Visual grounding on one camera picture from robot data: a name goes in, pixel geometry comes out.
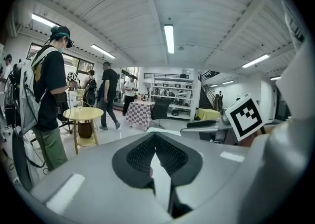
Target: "ceiling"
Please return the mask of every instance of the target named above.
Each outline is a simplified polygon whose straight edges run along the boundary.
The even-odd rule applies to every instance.
[[[32,21],[38,14],[71,30],[75,47],[91,58],[113,54],[115,67],[196,67],[247,75],[241,66],[263,54],[257,67],[282,71],[294,56],[281,0],[17,0],[15,16],[24,32],[49,34]],[[175,53],[168,54],[163,25],[173,24]]]

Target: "shelving unit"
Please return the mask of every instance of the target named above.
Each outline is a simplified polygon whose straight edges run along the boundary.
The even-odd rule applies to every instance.
[[[158,84],[157,86],[155,86],[156,81],[163,81],[163,82],[169,82],[169,85],[172,84],[183,84],[183,83],[190,83],[191,84],[191,89],[190,88],[176,88],[176,87],[164,87],[162,84]],[[183,79],[183,78],[165,78],[165,77],[153,77],[151,78],[151,86],[150,86],[150,94],[152,92],[152,90],[154,90],[155,88],[158,89],[169,89],[169,90],[175,90],[175,91],[186,91],[185,93],[187,93],[187,97],[188,98],[180,98],[183,100],[188,101],[188,103],[192,103],[193,98],[193,80],[190,79]],[[164,98],[174,98],[174,99],[179,99],[178,97],[173,97],[173,96],[160,96],[160,95],[151,95],[151,97],[164,97]],[[178,116],[173,116],[171,114],[172,109],[177,108],[179,109],[179,115]],[[193,116],[191,115],[192,113],[192,108],[189,106],[181,106],[181,105],[175,105],[175,104],[170,104],[169,105],[169,109],[167,112],[167,117],[169,118],[178,118],[178,119],[184,119],[184,120],[191,120],[191,118],[193,118]]]

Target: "green pants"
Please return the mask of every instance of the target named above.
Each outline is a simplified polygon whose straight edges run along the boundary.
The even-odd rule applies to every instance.
[[[52,171],[67,162],[59,128],[52,131],[42,131],[41,133],[36,128],[32,130],[46,159],[48,171]]]

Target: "staircase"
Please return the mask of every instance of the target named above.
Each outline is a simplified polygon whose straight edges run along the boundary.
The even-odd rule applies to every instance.
[[[199,100],[199,108],[205,109],[214,109],[213,105],[209,101],[206,92],[204,91],[203,87],[200,88],[200,100]]]

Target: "black t-shirt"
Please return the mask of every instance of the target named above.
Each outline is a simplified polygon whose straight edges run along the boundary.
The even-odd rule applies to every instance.
[[[48,47],[45,45],[36,55],[36,58]],[[58,127],[57,102],[50,91],[66,86],[63,56],[58,51],[49,53],[43,61],[34,68],[34,94],[39,101],[46,88],[47,93],[42,99],[38,113],[36,127],[41,131],[50,131]]]
[[[103,72],[103,85],[105,85],[105,80],[109,80],[109,89],[107,93],[108,99],[113,99],[116,97],[116,87],[118,82],[117,78],[117,72],[115,72],[113,69],[108,69]]]

